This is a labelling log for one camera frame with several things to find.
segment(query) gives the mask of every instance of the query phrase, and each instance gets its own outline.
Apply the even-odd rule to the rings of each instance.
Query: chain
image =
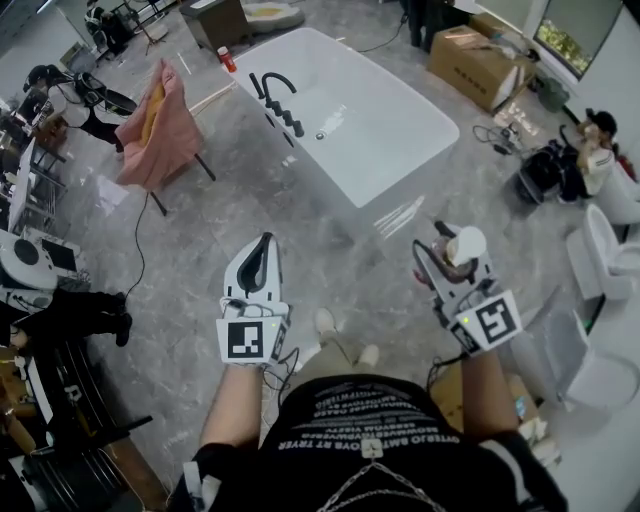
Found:
[[[356,501],[360,501],[360,500],[363,500],[365,498],[370,498],[371,496],[375,496],[377,494],[400,496],[402,498],[411,498],[411,499],[414,499],[414,500],[423,501],[421,498],[419,498],[415,494],[410,494],[408,492],[392,491],[390,489],[377,489],[375,491],[368,491],[368,492],[359,494],[358,496],[354,496],[353,498],[349,498],[348,500],[345,500],[342,503],[338,503],[335,507],[327,510],[327,512],[335,512],[336,510],[340,510],[342,507],[346,507],[346,506],[351,505],[352,503],[354,503]]]
[[[379,471],[382,471],[383,473],[386,473],[387,475],[393,477],[395,480],[397,480],[398,482],[400,482],[402,485],[409,487],[414,494],[410,494],[407,492],[402,492],[402,491],[392,491],[389,489],[377,489],[374,491],[368,491],[362,494],[359,494],[357,496],[354,496],[353,498],[349,498],[348,500],[345,500],[344,502],[336,505],[335,507],[331,508],[339,499],[340,496],[342,496],[342,494],[349,488],[351,487],[356,480],[358,480],[358,478],[360,478],[361,476],[365,475],[366,473],[369,472],[369,470],[371,469],[377,469]],[[341,509],[342,507],[346,507],[347,505],[350,505],[351,503],[355,502],[355,501],[360,501],[363,500],[365,498],[368,498],[370,496],[375,496],[377,494],[386,494],[386,495],[393,495],[393,496],[401,496],[404,498],[412,498],[418,501],[422,501],[424,503],[429,504],[431,507],[433,507],[433,510],[435,512],[446,512],[446,510],[444,508],[442,508],[440,505],[438,505],[436,502],[434,502],[431,498],[429,498],[429,496],[426,495],[426,493],[420,489],[419,487],[416,487],[415,485],[413,485],[413,483],[411,483],[407,478],[403,477],[402,475],[398,475],[397,473],[394,473],[393,471],[391,471],[388,467],[380,464],[379,462],[375,462],[374,460],[371,461],[371,464],[369,464],[368,466],[364,466],[363,468],[360,469],[360,471],[358,471],[355,475],[351,476],[343,485],[342,487],[340,487],[340,489],[338,489],[338,491],[329,498],[329,500],[327,500],[327,502],[324,504],[324,506],[322,506],[321,508],[318,509],[318,512],[335,512],[336,510]]]

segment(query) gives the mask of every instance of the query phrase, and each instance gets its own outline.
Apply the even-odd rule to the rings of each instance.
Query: black t-shirt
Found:
[[[211,444],[194,460],[221,482],[215,512],[567,510],[519,434],[473,443],[419,386],[372,375],[304,384],[259,450]],[[183,479],[169,510],[193,510]]]

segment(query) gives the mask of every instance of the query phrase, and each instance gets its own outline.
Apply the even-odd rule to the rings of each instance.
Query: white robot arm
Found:
[[[429,245],[413,241],[417,277],[436,292],[434,312],[469,356],[493,350],[522,331],[513,293],[498,284],[480,230],[442,221],[435,227],[440,236]],[[473,236],[463,237],[470,229]]]
[[[240,250],[224,274],[216,320],[224,363],[272,366],[280,359],[291,308],[281,302],[278,243],[264,233]]]

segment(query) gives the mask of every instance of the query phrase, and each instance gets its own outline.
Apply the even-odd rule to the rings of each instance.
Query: window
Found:
[[[580,78],[621,8],[622,0],[549,0],[535,39]]]
[[[477,0],[476,3],[517,29],[524,30],[534,0]]]

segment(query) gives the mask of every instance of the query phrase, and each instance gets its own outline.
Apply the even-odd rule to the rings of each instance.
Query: green plant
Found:
[[[578,75],[586,71],[593,59],[569,34],[560,30],[549,19],[542,21],[536,37],[559,54]]]

